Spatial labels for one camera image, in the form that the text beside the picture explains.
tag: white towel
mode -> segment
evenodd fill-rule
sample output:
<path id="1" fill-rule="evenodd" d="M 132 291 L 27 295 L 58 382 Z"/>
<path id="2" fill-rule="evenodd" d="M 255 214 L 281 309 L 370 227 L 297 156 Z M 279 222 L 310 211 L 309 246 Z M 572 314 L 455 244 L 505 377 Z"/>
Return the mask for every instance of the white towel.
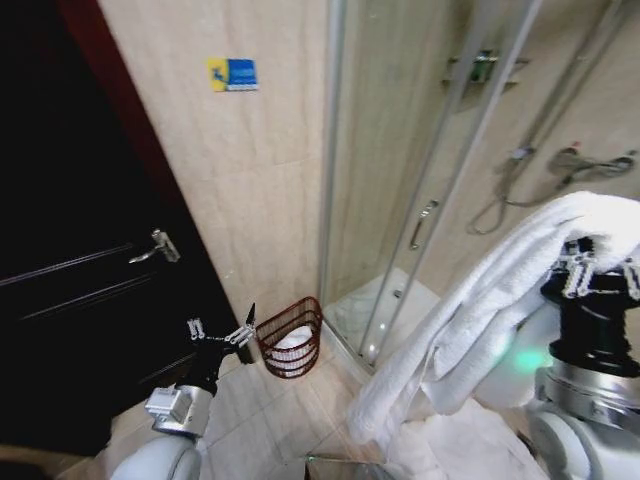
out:
<path id="1" fill-rule="evenodd" d="M 426 316 L 349 408 L 351 436 L 384 449 L 423 391 L 438 413 L 457 411 L 508 350 L 565 242 L 590 237 L 596 271 L 637 254 L 640 203 L 578 192 L 525 219 Z"/>

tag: dark wooden door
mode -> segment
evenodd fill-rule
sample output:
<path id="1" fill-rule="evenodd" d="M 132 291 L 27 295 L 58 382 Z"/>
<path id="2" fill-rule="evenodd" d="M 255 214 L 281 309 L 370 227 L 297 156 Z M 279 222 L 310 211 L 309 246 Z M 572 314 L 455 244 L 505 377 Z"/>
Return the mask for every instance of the dark wooden door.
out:
<path id="1" fill-rule="evenodd" d="M 97 453 L 236 322 L 94 1 L 3 3 L 0 443 Z M 168 233 L 172 263 L 151 250 Z"/>

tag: shower enclosure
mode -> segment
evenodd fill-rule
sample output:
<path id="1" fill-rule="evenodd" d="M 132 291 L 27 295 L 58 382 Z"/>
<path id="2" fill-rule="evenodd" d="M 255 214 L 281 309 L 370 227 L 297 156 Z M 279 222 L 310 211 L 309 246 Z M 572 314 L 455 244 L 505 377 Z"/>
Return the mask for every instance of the shower enclosure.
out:
<path id="1" fill-rule="evenodd" d="M 487 210 L 497 217 L 479 220 L 498 226 L 469 228 L 517 152 L 535 151 L 509 179 L 527 199 L 554 196 L 549 159 L 565 147 L 602 159 L 637 147 L 637 3 L 332 1 L 321 302 L 363 364 L 533 211 Z M 632 172 L 566 192 L 637 197 L 637 185 Z"/>

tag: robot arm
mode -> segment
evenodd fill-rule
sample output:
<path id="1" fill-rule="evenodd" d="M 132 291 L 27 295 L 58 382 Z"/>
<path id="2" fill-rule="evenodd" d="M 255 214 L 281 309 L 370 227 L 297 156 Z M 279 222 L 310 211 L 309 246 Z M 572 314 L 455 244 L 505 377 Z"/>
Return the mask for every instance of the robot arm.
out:
<path id="1" fill-rule="evenodd" d="M 640 365 L 629 356 L 625 310 L 640 305 L 629 259 L 594 273 L 591 242 L 565 246 L 542 294 L 561 309 L 553 363 L 536 372 L 531 437 L 555 479 L 619 480 L 640 471 Z"/>
<path id="2" fill-rule="evenodd" d="M 246 324 L 224 338 L 207 337 L 199 319 L 189 321 L 198 340 L 189 372 L 175 387 L 156 388 L 145 405 L 153 429 L 167 434 L 144 445 L 122 462 L 112 480 L 198 480 L 201 458 L 195 443 L 204 435 L 209 407 L 218 388 L 224 357 L 236 353 L 255 335 L 255 304 Z"/>

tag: basket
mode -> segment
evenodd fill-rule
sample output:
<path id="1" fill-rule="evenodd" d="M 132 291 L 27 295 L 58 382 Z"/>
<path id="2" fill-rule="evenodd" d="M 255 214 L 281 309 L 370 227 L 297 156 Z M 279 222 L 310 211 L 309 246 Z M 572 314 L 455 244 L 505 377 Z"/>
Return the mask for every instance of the basket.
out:
<path id="1" fill-rule="evenodd" d="M 311 338 L 297 347 L 276 348 L 276 344 L 296 328 L 308 326 Z M 280 378 L 304 375 L 318 360 L 322 310 L 313 297 L 306 297 L 256 327 L 256 339 L 264 364 Z"/>

